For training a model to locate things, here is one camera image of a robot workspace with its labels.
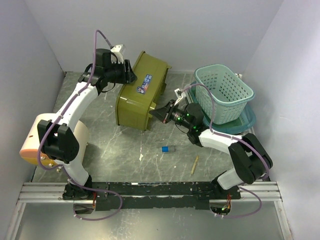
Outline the blue transparent plastic tub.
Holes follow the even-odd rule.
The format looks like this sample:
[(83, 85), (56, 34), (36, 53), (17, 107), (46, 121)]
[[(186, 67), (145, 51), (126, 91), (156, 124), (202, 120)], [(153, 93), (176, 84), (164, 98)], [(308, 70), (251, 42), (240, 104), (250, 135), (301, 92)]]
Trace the blue transparent plastic tub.
[[(194, 103), (200, 103), (200, 100), (196, 96), (196, 87), (199, 86), (193, 86), (191, 89), (188, 90), (189, 94), (189, 100), (188, 102), (194, 102)], [(231, 89), (231, 94), (226, 94), (225, 92), (225, 86), (223, 83), (221, 83), (221, 86), (217, 86), (217, 89), (213, 90), (212, 93), (215, 94), (217, 99), (220, 101), (227, 101), (227, 102), (235, 102), (239, 100), (239, 93), (234, 92)], [(214, 122), (212, 123), (212, 129), (223, 132), (226, 134), (232, 134), (232, 135), (237, 135), (239, 133), (242, 133), (244, 131), (247, 131), (251, 129), (254, 124), (256, 123), (256, 115), (252, 108), (249, 106), (249, 104), (246, 102), (246, 105), (244, 106), (242, 112), (240, 113), (239, 117), (233, 121), (226, 122), (224, 124), (215, 124)], [(211, 115), (208, 116), (204, 112), (204, 118), (203, 118), (203, 123), (209, 127), (210, 121), (211, 121)]]

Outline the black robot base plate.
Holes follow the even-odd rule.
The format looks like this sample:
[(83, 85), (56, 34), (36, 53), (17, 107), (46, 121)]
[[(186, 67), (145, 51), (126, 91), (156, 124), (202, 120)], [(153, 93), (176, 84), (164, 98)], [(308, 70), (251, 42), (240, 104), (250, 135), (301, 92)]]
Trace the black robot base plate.
[(122, 209), (195, 208), (208, 210), (211, 200), (226, 202), (228, 197), (239, 200), (239, 188), (224, 190), (212, 181), (187, 182), (93, 182), (94, 190), (68, 183), (63, 200), (94, 200), (97, 211), (118, 209), (122, 197)]

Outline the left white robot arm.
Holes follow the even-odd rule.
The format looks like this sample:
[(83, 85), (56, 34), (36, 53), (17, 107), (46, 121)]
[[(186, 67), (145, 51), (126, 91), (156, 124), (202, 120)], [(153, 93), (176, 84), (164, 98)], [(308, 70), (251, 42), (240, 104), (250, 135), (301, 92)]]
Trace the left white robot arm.
[(130, 61), (123, 57), (124, 51), (123, 44), (110, 49), (95, 49), (93, 62), (79, 77), (72, 95), (53, 118), (41, 119), (37, 124), (38, 165), (47, 169), (41, 162), (41, 154), (46, 154), (54, 160), (56, 168), (68, 175), (68, 184), (62, 195), (64, 200), (86, 200), (93, 195), (92, 177), (82, 165), (80, 143), (74, 131), (87, 107), (109, 83), (125, 85), (137, 80)]

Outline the teal perforated plastic basket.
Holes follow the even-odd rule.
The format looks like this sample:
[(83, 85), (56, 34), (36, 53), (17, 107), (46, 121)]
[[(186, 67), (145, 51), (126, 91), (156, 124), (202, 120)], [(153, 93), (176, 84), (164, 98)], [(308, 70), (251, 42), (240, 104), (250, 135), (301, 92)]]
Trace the teal perforated plastic basket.
[[(195, 96), (199, 99), (202, 110), (217, 125), (234, 121), (239, 117), (246, 103), (253, 100), (255, 92), (245, 84), (232, 70), (222, 64), (213, 64), (198, 68), (194, 72), (196, 87)], [(213, 90), (224, 87), (224, 93), (238, 94), (238, 100), (228, 102), (217, 99)]]

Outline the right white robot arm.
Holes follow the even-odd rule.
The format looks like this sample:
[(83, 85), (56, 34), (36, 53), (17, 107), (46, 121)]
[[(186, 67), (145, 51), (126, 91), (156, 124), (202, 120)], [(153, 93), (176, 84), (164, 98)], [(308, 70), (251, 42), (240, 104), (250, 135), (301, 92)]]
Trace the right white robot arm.
[(187, 104), (181, 110), (172, 99), (149, 113), (164, 124), (174, 121), (177, 126), (185, 127), (193, 145), (215, 149), (231, 157), (233, 168), (218, 175), (208, 190), (197, 190), (199, 195), (223, 199), (232, 190), (238, 190), (238, 185), (252, 184), (268, 176), (273, 167), (270, 156), (254, 134), (232, 135), (210, 129), (204, 124), (204, 114), (197, 103)]

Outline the olive green plastic tub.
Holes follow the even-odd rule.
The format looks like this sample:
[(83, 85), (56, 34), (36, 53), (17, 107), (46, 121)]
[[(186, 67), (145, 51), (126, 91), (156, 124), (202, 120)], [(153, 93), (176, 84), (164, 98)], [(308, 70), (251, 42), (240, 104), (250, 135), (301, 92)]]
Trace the olive green plastic tub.
[(132, 70), (137, 80), (121, 87), (115, 106), (115, 120), (118, 126), (141, 131), (151, 129), (152, 115), (149, 111), (157, 106), (158, 99), (166, 89), (165, 83), (171, 66), (142, 51)]

